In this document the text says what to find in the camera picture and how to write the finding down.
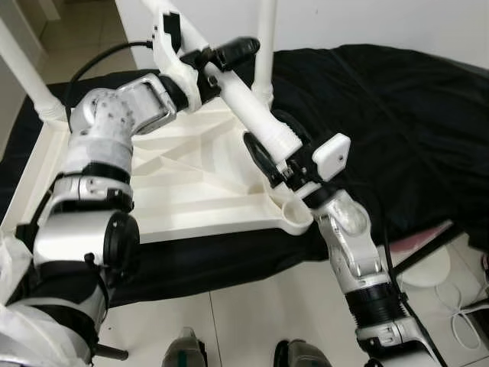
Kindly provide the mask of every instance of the white cord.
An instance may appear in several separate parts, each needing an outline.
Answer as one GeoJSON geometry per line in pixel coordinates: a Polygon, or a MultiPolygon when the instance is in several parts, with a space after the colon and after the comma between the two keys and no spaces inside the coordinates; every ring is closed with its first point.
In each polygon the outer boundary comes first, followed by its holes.
{"type": "MultiPolygon", "coordinates": [[[[475,311],[479,311],[479,310],[489,310],[489,304],[482,304],[480,306],[476,306],[476,307],[472,307],[472,308],[465,308],[465,309],[462,309],[462,294],[461,294],[461,291],[460,289],[455,285],[453,284],[452,282],[450,281],[447,281],[446,282],[447,284],[450,284],[454,289],[456,289],[457,291],[457,294],[458,294],[458,301],[457,301],[457,306],[456,307],[451,307],[449,306],[443,299],[442,297],[440,296],[440,293],[439,293],[439,286],[435,286],[435,293],[436,293],[436,296],[438,297],[439,301],[448,309],[452,312],[452,315],[451,315],[451,319],[452,319],[452,332],[453,332],[453,336],[455,337],[455,339],[458,341],[458,343],[463,346],[464,348],[468,349],[468,350],[475,350],[475,349],[479,349],[479,347],[481,346],[481,337],[479,336],[479,333],[477,332],[477,330],[475,329],[475,326],[474,324],[472,323],[472,321],[468,318],[468,314],[470,313],[473,313],[475,311]],[[457,331],[457,328],[456,328],[456,325],[455,325],[455,321],[457,320],[457,317],[461,317],[465,323],[467,324],[467,326],[470,328],[470,330],[472,331],[472,333],[474,334],[474,337],[475,339],[477,340],[477,345],[476,346],[468,346],[467,344],[465,344],[464,342],[461,341],[461,338],[458,334],[458,331],[457,331]]],[[[489,288],[489,284],[486,283],[482,288],[481,290],[479,291],[478,295],[475,297],[474,301],[476,301],[487,289],[489,288]]]]}

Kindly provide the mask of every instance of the white tiled floor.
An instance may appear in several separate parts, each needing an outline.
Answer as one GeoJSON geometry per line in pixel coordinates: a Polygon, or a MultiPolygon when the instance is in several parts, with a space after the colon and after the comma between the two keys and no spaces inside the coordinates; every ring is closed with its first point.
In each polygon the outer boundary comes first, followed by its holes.
{"type": "MultiPolygon", "coordinates": [[[[48,24],[42,42],[50,59],[43,71],[47,83],[67,81],[86,61],[125,41],[113,2],[68,5],[62,21],[48,24]]],[[[130,51],[100,63],[86,77],[135,69],[130,51]]],[[[467,236],[448,246],[452,270],[440,291],[448,299],[450,284],[465,303],[477,294],[483,275],[480,252],[467,247],[467,236]]],[[[450,313],[430,289],[406,287],[410,302],[453,367],[489,366],[489,350],[463,349],[450,329],[450,313]]],[[[268,367],[274,347],[287,338],[317,345],[333,366],[358,367],[367,358],[355,341],[355,323],[328,262],[304,263],[264,281],[243,284],[175,300],[117,307],[102,325],[101,342],[128,349],[125,362],[97,357],[96,366],[159,366],[182,326],[192,326],[206,344],[209,366],[268,367]]],[[[461,334],[467,343],[470,335],[461,334]]]]}
{"type": "MultiPolygon", "coordinates": [[[[127,41],[113,1],[66,5],[62,19],[49,22],[40,40],[49,57],[41,73],[48,84],[70,80],[95,55],[127,41]]],[[[123,50],[103,60],[82,79],[134,69],[131,51],[123,50]]]]}

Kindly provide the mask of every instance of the white cylinder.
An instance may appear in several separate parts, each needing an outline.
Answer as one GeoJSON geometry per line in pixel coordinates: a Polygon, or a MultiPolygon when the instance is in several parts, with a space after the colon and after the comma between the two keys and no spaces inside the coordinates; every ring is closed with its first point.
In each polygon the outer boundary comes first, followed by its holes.
{"type": "MultiPolygon", "coordinates": [[[[143,3],[154,14],[157,14],[159,10],[171,10],[180,15],[184,52],[201,50],[208,45],[205,38],[171,2],[167,0],[143,0],[143,3]]],[[[222,89],[222,99],[248,131],[253,133],[267,149],[276,164],[290,157],[302,146],[301,140],[294,132],[286,124],[274,118],[268,108],[256,99],[246,84],[234,72],[223,73],[214,65],[209,64],[206,67],[206,73],[215,76],[222,89]]]]}
{"type": "Polygon", "coordinates": [[[272,68],[274,64],[275,19],[277,0],[261,0],[258,15],[260,50],[254,63],[254,82],[251,90],[263,104],[271,107],[274,100],[272,68]]]}
{"type": "Polygon", "coordinates": [[[63,105],[51,94],[39,73],[25,56],[11,32],[0,18],[0,55],[13,72],[25,92],[31,97],[34,108],[44,122],[66,120],[63,105]]]}

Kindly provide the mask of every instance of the white pole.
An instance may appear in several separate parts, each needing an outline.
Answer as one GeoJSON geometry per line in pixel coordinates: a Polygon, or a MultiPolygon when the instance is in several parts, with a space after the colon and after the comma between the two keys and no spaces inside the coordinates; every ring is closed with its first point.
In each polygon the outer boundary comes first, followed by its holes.
{"type": "Polygon", "coordinates": [[[260,50],[254,64],[254,82],[251,90],[263,104],[270,108],[274,101],[272,68],[274,64],[275,20],[277,0],[261,0],[258,15],[258,40],[260,50]]]}
{"type": "MultiPolygon", "coordinates": [[[[185,16],[167,0],[143,0],[143,3],[159,16],[159,11],[174,11],[180,15],[182,31],[182,49],[184,52],[201,50],[209,43],[185,18],[185,16]]],[[[290,157],[302,142],[294,132],[279,122],[262,104],[246,84],[234,72],[223,73],[212,64],[206,67],[208,75],[213,75],[221,87],[221,97],[236,114],[246,129],[254,134],[267,149],[276,164],[290,157]]]]}
{"type": "Polygon", "coordinates": [[[46,87],[1,18],[0,56],[31,97],[34,108],[43,122],[66,121],[63,105],[46,87]]]}

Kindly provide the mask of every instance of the black cloth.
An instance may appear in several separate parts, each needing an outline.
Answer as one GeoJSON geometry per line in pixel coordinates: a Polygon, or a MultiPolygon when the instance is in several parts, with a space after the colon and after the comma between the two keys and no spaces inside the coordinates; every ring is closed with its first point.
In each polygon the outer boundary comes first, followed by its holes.
{"type": "MultiPolygon", "coordinates": [[[[253,63],[237,70],[249,85],[253,63]]],[[[83,80],[76,104],[95,87],[115,88],[146,71],[83,80]]],[[[399,239],[453,219],[471,245],[489,251],[489,77],[485,70],[410,50],[351,45],[280,51],[274,59],[274,108],[317,137],[351,138],[339,180],[380,192],[388,232],[399,239]]],[[[65,84],[50,86],[61,97],[65,84]]],[[[26,100],[0,163],[3,215],[40,122],[26,100]]],[[[382,243],[379,206],[369,190],[349,191],[365,205],[382,243]]],[[[316,225],[302,236],[279,229],[141,245],[139,272],[118,288],[112,306],[179,297],[255,281],[302,261],[326,258],[316,225]]]]}

